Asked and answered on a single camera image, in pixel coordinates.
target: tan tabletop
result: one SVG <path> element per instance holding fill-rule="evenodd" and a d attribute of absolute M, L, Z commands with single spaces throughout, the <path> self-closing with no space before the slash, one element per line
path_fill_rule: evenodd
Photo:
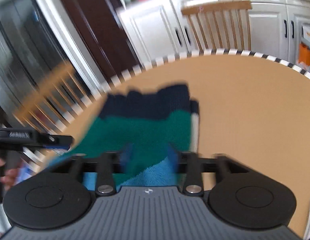
<path fill-rule="evenodd" d="M 186 82 L 199 101 L 199 153 L 227 154 L 288 186 L 297 199 L 289 226 L 303 236 L 310 203 L 310 79 L 264 58 L 210 55 L 150 69 L 112 92 L 154 92 L 176 82 Z M 105 98 L 65 134 L 79 141 Z M 208 189 L 212 180 L 204 183 Z"/>

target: black and white striped edge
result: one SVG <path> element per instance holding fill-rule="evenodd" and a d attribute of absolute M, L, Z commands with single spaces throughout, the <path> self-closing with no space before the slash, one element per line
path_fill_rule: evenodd
<path fill-rule="evenodd" d="M 265 58 L 266 60 L 278 62 L 279 64 L 282 64 L 284 66 L 287 66 L 289 68 L 294 69 L 295 71 L 299 72 L 300 74 L 306 76 L 308 79 L 310 79 L 310 72 L 302 69 L 301 67 L 294 65 L 286 60 L 273 57 L 270 55 L 266 55 L 263 53 L 258 52 L 252 52 L 250 50 L 237 50 L 237 49 L 207 49 L 204 50 L 204 52 L 200 52 L 198 50 L 192 51 L 192 53 L 182 52 L 179 54 L 169 55 L 165 57 L 156 58 L 155 60 L 151 62 L 145 62 L 142 64 L 142 66 L 136 65 L 132 68 L 132 70 L 124 70 L 122 71 L 121 75 L 113 76 L 111 78 L 110 82 L 104 82 L 101 84 L 103 92 L 107 93 L 109 92 L 113 87 L 119 86 L 121 83 L 131 79 L 133 76 L 137 76 L 140 73 L 144 71 L 148 71 L 152 68 L 159 67 L 165 63 L 168 62 L 174 62 L 180 59 L 185 59 L 189 57 L 198 57 L 202 55 L 221 55 L 221 54 L 228 54 L 228 55 L 241 55 L 241 56 L 253 56 L 253 57 L 259 57 L 259 58 Z"/>

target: black circular cover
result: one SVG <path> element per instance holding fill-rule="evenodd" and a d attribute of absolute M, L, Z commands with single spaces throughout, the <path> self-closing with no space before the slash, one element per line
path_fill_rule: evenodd
<path fill-rule="evenodd" d="M 12 187 L 3 207 L 19 226 L 51 229 L 77 220 L 90 203 L 89 191 L 68 174 L 42 172 Z"/>
<path fill-rule="evenodd" d="M 287 225 L 296 208 L 286 186 L 253 172 L 227 176 L 210 191 L 208 203 L 221 219 L 249 229 Z"/>

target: human hand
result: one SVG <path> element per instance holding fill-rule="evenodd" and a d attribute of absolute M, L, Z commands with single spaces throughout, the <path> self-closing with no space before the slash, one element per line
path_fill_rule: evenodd
<path fill-rule="evenodd" d="M 0 158 L 0 167 L 5 165 L 5 161 Z M 5 190 L 9 190 L 16 182 L 19 167 L 5 171 L 5 175 L 0 178 L 0 182 L 5 185 Z"/>

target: chair backrest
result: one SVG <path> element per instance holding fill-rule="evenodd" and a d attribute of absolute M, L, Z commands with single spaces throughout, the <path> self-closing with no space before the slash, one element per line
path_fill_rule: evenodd
<path fill-rule="evenodd" d="M 52 72 L 22 102 L 14 113 L 23 125 L 44 132 L 60 133 L 69 125 L 65 113 L 77 116 L 74 106 L 86 108 L 83 101 L 88 98 L 85 90 L 75 76 L 75 69 L 68 61 L 57 65 Z"/>
<path fill-rule="evenodd" d="M 198 24 L 200 33 L 202 35 L 203 42 L 204 42 L 206 49 L 208 49 L 207 38 L 206 38 L 205 32 L 204 32 L 204 28 L 206 28 L 206 27 L 208 29 L 208 33 L 209 33 L 209 36 L 210 36 L 210 39 L 212 42 L 212 47 L 213 47 L 213 49 L 216 49 L 214 35 L 213 35 L 212 27 L 211 27 L 212 23 L 209 22 L 208 14 L 212 14 L 212 18 L 211 17 L 210 18 L 211 18 L 211 21 L 213 20 L 213 22 L 214 22 L 220 48 L 231 49 L 229 32 L 228 32 L 228 28 L 227 28 L 227 25 L 229 23 L 225 19 L 225 15 L 226 15 L 226 13 L 228 13 L 229 17 L 227 17 L 227 18 L 229 18 L 229 21 L 231 24 L 231 32 L 232 32 L 233 39 L 234 39 L 234 48 L 237 49 L 238 46 L 237 46 L 237 39 L 236 39 L 235 24 L 234 24 L 234 19 L 233 19 L 234 14 L 232 13 L 232 11 L 235 11 L 235 15 L 237 18 L 236 23 L 239 27 L 241 47 L 242 47 L 242 49 L 245 49 L 244 48 L 243 23 L 242 23 L 242 17 L 241 17 L 241 13 L 240 13 L 240 10 L 245 10 L 246 25 L 247 25 L 248 50 L 251 50 L 251 35 L 250 35 L 250 26 L 249 26 L 249 17 L 248 17 L 248 10 L 249 9 L 252 9 L 250 1 L 232 1 L 232 2 L 199 4 L 196 6 L 184 7 L 184 8 L 182 8 L 181 11 L 182 11 L 182 15 L 187 16 L 188 21 L 189 21 L 191 28 L 193 30 L 197 45 L 199 47 L 199 50 L 203 52 L 203 48 L 202 48 L 202 45 L 201 45 L 200 40 L 199 40 L 199 34 L 198 34 L 199 32 L 196 31 L 194 21 L 192 20 L 192 16 L 196 17 L 196 21 L 197 21 L 197 24 Z M 221 26 L 220 27 L 218 26 L 218 20 L 216 17 L 216 12 L 220 13 L 220 16 L 221 16 L 221 19 L 223 22 L 223 29 L 225 32 L 227 47 L 226 47 L 226 44 L 223 44 L 223 42 L 222 42 L 222 33 L 220 32 Z"/>

